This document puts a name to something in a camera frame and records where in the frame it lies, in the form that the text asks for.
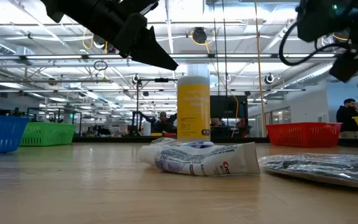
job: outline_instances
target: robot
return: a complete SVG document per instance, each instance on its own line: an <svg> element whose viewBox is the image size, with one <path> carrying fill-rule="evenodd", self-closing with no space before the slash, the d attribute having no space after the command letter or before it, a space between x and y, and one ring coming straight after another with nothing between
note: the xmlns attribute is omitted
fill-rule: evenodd
<svg viewBox="0 0 358 224"><path fill-rule="evenodd" d="M148 30L146 13L158 6L158 0L41 0L47 14L59 22L66 14L108 41L123 58L175 70L178 64L159 46L153 27ZM285 65L299 65L318 52L333 47L345 49L337 57L330 74L347 82L358 71L358 0L301 0L298 17L280 44L279 57ZM313 42L334 32L348 31L344 42L325 45L299 62L289 62L283 48L290 32L298 28L298 37Z"/></svg>

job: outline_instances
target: desk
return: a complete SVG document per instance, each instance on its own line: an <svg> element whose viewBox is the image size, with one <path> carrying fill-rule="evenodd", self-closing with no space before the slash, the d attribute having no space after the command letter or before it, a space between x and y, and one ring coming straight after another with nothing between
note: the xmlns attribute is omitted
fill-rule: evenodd
<svg viewBox="0 0 358 224"><path fill-rule="evenodd" d="M358 223L358 190L270 175L193 177L139 162L142 144L75 143L0 154L0 223ZM358 148L257 144L289 152Z"/></svg>

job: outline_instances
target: green basket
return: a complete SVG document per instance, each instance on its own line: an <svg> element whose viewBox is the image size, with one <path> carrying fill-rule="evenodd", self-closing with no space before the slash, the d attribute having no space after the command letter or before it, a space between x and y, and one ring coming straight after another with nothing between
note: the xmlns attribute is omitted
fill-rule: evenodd
<svg viewBox="0 0 358 224"><path fill-rule="evenodd" d="M28 122L20 146L71 144L74 130L74 124Z"/></svg>

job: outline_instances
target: yellow bottle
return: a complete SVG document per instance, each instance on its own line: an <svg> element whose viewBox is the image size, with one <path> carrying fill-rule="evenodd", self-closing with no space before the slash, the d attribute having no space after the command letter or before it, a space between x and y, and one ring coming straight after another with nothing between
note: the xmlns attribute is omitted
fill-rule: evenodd
<svg viewBox="0 0 358 224"><path fill-rule="evenodd" d="M178 139L210 140L209 71L207 65L189 65L188 76L178 80ZM208 76L195 76L201 68Z"/></svg>

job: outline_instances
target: bottle label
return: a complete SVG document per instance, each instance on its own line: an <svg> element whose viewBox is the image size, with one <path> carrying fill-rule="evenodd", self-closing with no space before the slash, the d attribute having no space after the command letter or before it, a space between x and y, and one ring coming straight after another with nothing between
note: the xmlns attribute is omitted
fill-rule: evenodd
<svg viewBox="0 0 358 224"><path fill-rule="evenodd" d="M178 86L178 139L210 138L209 86Z"/></svg>

